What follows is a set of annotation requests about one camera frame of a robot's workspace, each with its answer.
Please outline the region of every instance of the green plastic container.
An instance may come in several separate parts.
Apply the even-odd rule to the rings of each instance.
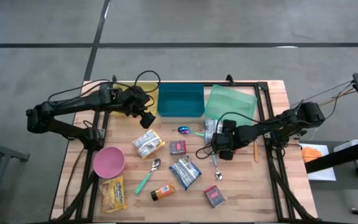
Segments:
[[[205,116],[211,119],[219,119],[226,112],[237,112],[254,118],[257,104],[255,96],[241,93],[230,88],[213,85],[209,100],[205,108]],[[237,125],[251,125],[252,121],[236,114],[227,114],[224,119],[237,121]]]

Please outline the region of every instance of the wooden table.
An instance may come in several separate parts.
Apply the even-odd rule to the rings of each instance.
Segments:
[[[284,82],[281,80],[268,82],[273,111],[280,114],[289,108],[287,93]],[[254,95],[251,87],[230,87],[237,91]],[[204,88],[205,102],[209,98],[211,87]],[[265,117],[268,118],[265,105],[265,97],[262,97]],[[93,111],[77,113],[74,124],[84,128],[83,120],[92,121]],[[258,111],[254,119],[259,119]],[[199,167],[203,175],[197,179],[187,191],[178,183],[168,167],[178,160],[178,156],[171,156],[168,144],[142,160],[136,153],[132,141],[144,134],[137,118],[117,117],[110,115],[108,129],[106,131],[105,146],[115,146],[121,149],[126,157],[126,164],[122,176],[124,177],[124,191],[126,205],[125,210],[114,213],[102,213],[101,193],[98,192],[94,210],[94,222],[273,222],[277,221],[274,207],[272,187],[264,142],[259,137],[256,142],[259,147],[259,162],[254,162],[254,147],[238,150],[232,161],[218,159],[219,170],[222,172],[223,180],[216,180],[214,166],[211,158],[197,159],[195,151],[204,146],[204,139],[197,135],[181,135],[177,131],[179,126],[189,126],[191,130],[203,132],[202,118],[161,118],[157,116],[151,128],[154,129],[165,141],[184,139],[187,143],[188,155]],[[82,150],[82,144],[76,140],[68,145],[62,175],[58,185],[55,203],[53,205],[51,218],[62,214],[63,196],[67,186],[70,172],[74,162]],[[67,205],[74,199],[80,189],[81,178],[85,163],[85,152],[81,155],[77,169],[71,181]],[[155,158],[161,158],[162,164],[159,170],[154,171],[151,178],[139,195],[134,193],[136,187],[149,172],[151,163]],[[306,208],[306,210],[317,216],[311,194],[308,177],[298,146],[286,148],[285,167],[291,191],[295,197]],[[152,190],[174,183],[176,192],[161,200],[153,202],[150,197]],[[212,208],[204,196],[204,190],[212,185],[217,185],[224,195],[226,202],[217,208]],[[90,191],[85,198],[83,216],[86,216]],[[285,199],[280,190],[280,200],[284,214],[287,214]]]

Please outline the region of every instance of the concrete floor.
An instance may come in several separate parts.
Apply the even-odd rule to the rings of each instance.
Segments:
[[[92,43],[103,2],[0,0],[0,43]],[[112,0],[101,42],[358,42],[358,0]],[[81,85],[90,52],[0,49],[0,144],[31,153],[28,163],[9,165],[0,223],[48,219],[67,141],[27,132],[25,111]],[[296,103],[350,80],[358,72],[358,48],[99,49],[91,79],[133,80],[146,69],[163,80],[280,79]],[[73,115],[60,119],[71,123]],[[341,98],[313,139],[358,139],[358,96]],[[358,223],[348,212],[358,207],[358,192],[313,189],[313,195],[320,218]]]

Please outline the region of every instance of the metal spoon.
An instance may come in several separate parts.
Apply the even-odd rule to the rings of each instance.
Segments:
[[[220,171],[218,171],[218,163],[216,162],[216,155],[212,154],[212,160],[214,162],[214,166],[215,166],[215,177],[217,180],[221,180],[223,178],[222,174],[220,173]]]
[[[194,132],[194,131],[190,130],[190,128],[189,128],[188,126],[180,126],[180,127],[178,128],[178,132],[179,132],[180,134],[189,134],[189,133],[191,133],[191,134],[197,134],[197,135],[199,135],[199,136],[201,136],[201,137],[204,137],[204,134]]]
[[[161,164],[161,160],[160,159],[155,159],[153,161],[152,164],[152,169],[150,170],[150,172],[146,175],[146,177],[143,179],[143,181],[139,184],[139,186],[137,186],[136,190],[135,190],[135,194],[139,194],[140,191],[142,190],[143,186],[146,184],[147,180],[149,179],[149,177],[152,175],[152,172],[155,171],[156,169],[158,169],[158,167]]]

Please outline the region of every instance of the orange bottle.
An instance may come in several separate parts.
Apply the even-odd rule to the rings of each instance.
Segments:
[[[167,184],[160,189],[153,190],[152,192],[150,192],[150,195],[152,196],[153,201],[156,201],[158,199],[171,195],[174,192],[175,187],[173,186],[173,184]]]

